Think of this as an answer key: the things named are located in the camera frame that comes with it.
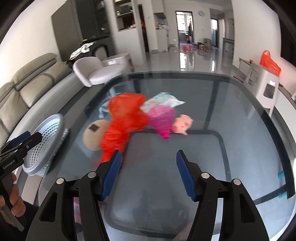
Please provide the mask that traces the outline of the person's left hand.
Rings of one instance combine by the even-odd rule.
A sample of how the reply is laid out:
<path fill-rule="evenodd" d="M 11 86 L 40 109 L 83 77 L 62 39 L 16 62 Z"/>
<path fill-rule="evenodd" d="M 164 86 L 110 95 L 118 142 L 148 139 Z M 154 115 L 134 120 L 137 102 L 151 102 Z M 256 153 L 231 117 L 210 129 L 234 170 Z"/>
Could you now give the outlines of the person's left hand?
<path fill-rule="evenodd" d="M 16 182 L 16 175 L 14 173 L 11 173 L 11 181 L 13 183 L 10 193 L 10 203 L 12 204 L 11 212 L 15 217 L 21 217 L 24 215 L 26 211 L 25 204 L 20 197 L 19 188 L 15 184 Z M 5 200 L 3 196 L 1 195 L 1 215 L 6 221 L 6 223 L 12 225 L 13 227 L 16 227 L 15 223 L 7 216 L 7 214 L 3 211 L 3 207 L 5 206 Z"/>

